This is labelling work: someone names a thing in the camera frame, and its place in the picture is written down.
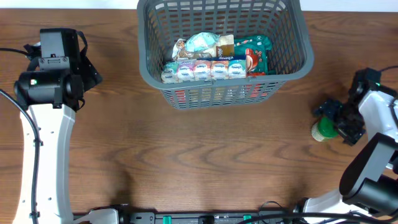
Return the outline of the green Nescafe coffee bag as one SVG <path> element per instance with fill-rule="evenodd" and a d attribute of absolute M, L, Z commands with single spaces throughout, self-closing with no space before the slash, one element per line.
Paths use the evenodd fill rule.
<path fill-rule="evenodd" d="M 234 39 L 234 54 L 246 56 L 246 68 L 250 76 L 268 74 L 267 53 L 271 49 L 272 42 L 264 35 Z"/>

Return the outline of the teal small packet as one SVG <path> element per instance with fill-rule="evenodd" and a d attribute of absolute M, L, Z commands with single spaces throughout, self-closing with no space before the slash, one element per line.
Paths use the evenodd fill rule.
<path fill-rule="evenodd" d="M 185 49 L 189 52 L 202 52 L 215 46 L 220 35 L 211 32 L 201 32 L 191 36 L 185 43 Z"/>

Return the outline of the orange spaghetti pasta packet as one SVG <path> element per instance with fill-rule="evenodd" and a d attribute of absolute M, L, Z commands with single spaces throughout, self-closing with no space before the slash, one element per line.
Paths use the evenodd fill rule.
<path fill-rule="evenodd" d="M 276 86 L 275 83 L 257 83 L 243 86 L 227 86 L 217 88 L 201 88 L 194 90 L 177 90 L 175 92 L 178 104 L 186 108 L 190 106 L 209 107 L 243 103 L 257 103 L 264 101 Z"/>

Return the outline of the beige cookie snack bag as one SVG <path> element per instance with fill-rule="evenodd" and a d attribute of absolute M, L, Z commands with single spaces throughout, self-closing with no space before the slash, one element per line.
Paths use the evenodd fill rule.
<path fill-rule="evenodd" d="M 178 39 L 172 48 L 171 57 L 173 60 L 216 58 L 234 56 L 234 35 L 220 35 L 219 41 L 214 47 L 202 52 L 189 52 L 185 49 L 187 40 Z"/>

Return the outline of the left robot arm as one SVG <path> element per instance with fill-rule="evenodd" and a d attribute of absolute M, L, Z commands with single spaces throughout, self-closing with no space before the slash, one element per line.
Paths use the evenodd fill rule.
<path fill-rule="evenodd" d="M 24 137 L 21 193 L 14 223 L 119 223 L 115 208 L 74 216 L 69 194 L 70 138 L 84 92 L 102 77 L 86 56 L 81 31 L 40 30 L 30 64 L 14 84 Z"/>

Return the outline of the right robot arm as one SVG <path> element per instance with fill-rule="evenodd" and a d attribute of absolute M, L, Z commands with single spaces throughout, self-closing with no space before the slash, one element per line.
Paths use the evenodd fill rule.
<path fill-rule="evenodd" d="M 313 217 L 313 213 L 337 213 L 397 221 L 397 180 L 384 175 L 397 172 L 397 92 L 381 84 L 380 70 L 355 73 L 347 102 L 327 99 L 314 110 L 312 126 L 317 141 L 341 136 L 355 145 L 366 134 L 368 143 L 344 171 L 340 186 L 316 198 L 306 198 L 295 211 L 297 223 L 349 223 L 348 218 Z"/>

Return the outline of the Kleenex tissue multipack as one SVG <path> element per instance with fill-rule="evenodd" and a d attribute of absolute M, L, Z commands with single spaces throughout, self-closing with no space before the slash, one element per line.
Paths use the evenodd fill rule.
<path fill-rule="evenodd" d="M 161 73 L 163 83 L 230 80 L 247 77 L 246 56 L 184 59 L 168 62 Z"/>

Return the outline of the green lid spice jar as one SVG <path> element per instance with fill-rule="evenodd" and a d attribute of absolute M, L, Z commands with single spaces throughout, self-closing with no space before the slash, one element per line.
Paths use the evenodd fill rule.
<path fill-rule="evenodd" d="M 311 128 L 311 134 L 314 140 L 318 142 L 327 141 L 337 137 L 333 122 L 327 117 L 320 118 Z"/>

